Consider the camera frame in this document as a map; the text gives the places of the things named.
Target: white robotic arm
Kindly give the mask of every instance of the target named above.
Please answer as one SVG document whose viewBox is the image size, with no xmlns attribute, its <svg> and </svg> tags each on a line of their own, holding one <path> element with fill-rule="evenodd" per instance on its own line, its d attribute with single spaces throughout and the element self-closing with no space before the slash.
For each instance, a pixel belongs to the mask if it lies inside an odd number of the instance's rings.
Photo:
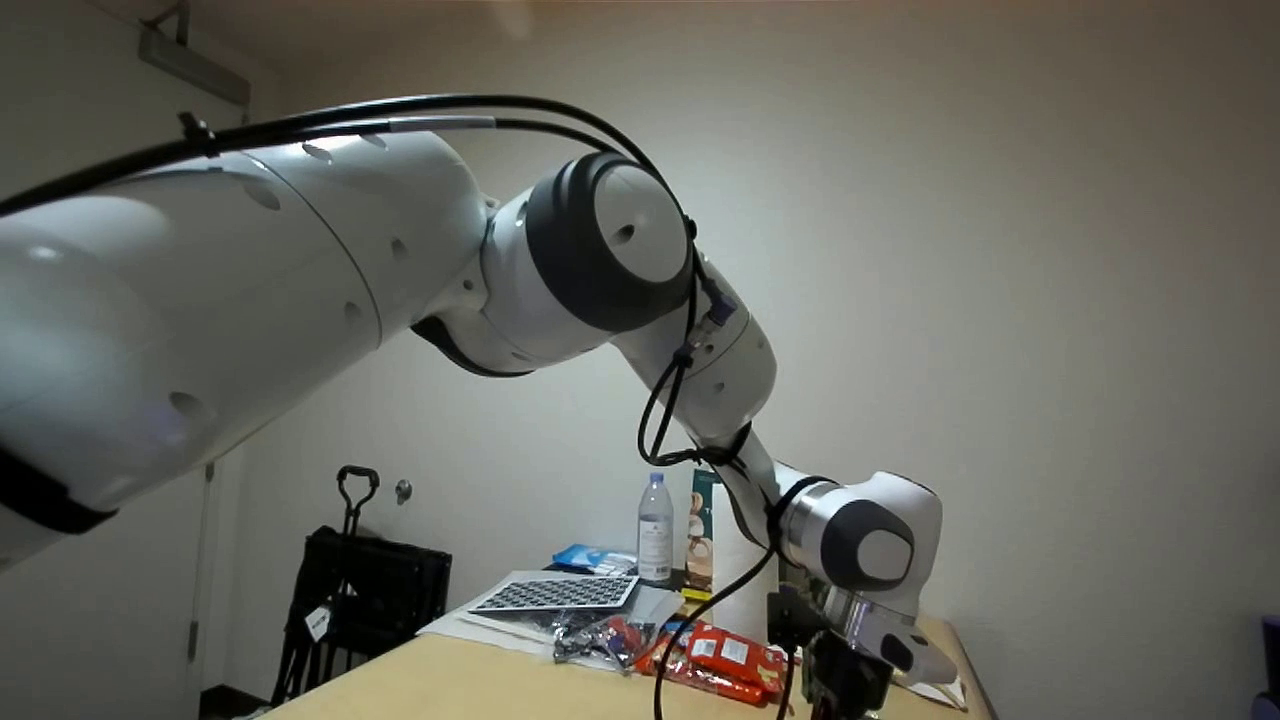
<svg viewBox="0 0 1280 720">
<path fill-rule="evenodd" d="M 228 452 L 400 328 L 484 376 L 616 344 L 740 528 L 832 588 L 840 644 L 952 680 L 916 636 L 940 500 L 772 464 L 752 432 L 772 348 L 652 168 L 592 152 L 488 208 L 440 136 L 380 128 L 156 152 L 0 204 L 0 564 Z"/>
</svg>

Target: white wall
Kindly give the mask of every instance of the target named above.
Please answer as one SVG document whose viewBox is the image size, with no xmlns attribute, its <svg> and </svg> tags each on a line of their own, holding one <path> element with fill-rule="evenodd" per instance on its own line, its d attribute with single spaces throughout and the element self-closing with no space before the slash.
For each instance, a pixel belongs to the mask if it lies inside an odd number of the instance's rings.
<svg viewBox="0 0 1280 720">
<path fill-rule="evenodd" d="M 140 64 L 136 24 L 84 0 L 4 4 L 0 100 L 0 196 L 172 140 L 176 112 L 240 120 L 240 108 Z M 216 676 L 188 664 L 188 624 L 228 604 L 216 564 L 200 580 L 200 532 L 228 544 L 228 532 L 212 536 L 224 516 L 200 504 L 196 476 L 172 480 L 0 576 L 0 716 L 196 716 L 196 692 Z"/>
<path fill-rule="evenodd" d="M 1276 4 L 524 20 L 404 28 L 288 104 L 508 88 L 624 124 L 776 340 L 764 440 L 944 496 L 928 608 L 1004 716 L 1244 716 L 1280 604 Z M 476 168 L 504 196 L 552 156 L 492 140 Z M 640 400 L 608 352 L 484 384 L 416 340 L 316 392 L 248 452 L 240 680 L 276 664 L 344 460 L 416 480 L 372 524 L 456 552 L 460 600 L 632 536 Z"/>
</svg>

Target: wooden table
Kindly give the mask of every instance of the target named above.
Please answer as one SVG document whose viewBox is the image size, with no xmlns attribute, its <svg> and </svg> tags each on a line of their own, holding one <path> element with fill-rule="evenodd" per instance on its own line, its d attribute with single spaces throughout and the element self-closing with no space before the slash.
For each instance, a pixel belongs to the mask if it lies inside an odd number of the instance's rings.
<svg viewBox="0 0 1280 720">
<path fill-rule="evenodd" d="M 920 620 L 924 636 L 944 648 L 968 688 L 968 712 L 940 708 L 904 688 L 888 688 L 880 720 L 992 720 L 992 708 L 972 676 L 960 636 L 944 620 Z M 648 720 L 652 676 L 620 676 L 600 668 L 552 664 L 540 656 L 456 640 L 420 636 L 332 684 L 272 712 L 272 720 Z M 668 720 L 764 720 L 776 708 L 748 708 L 696 688 L 664 688 Z"/>
</svg>

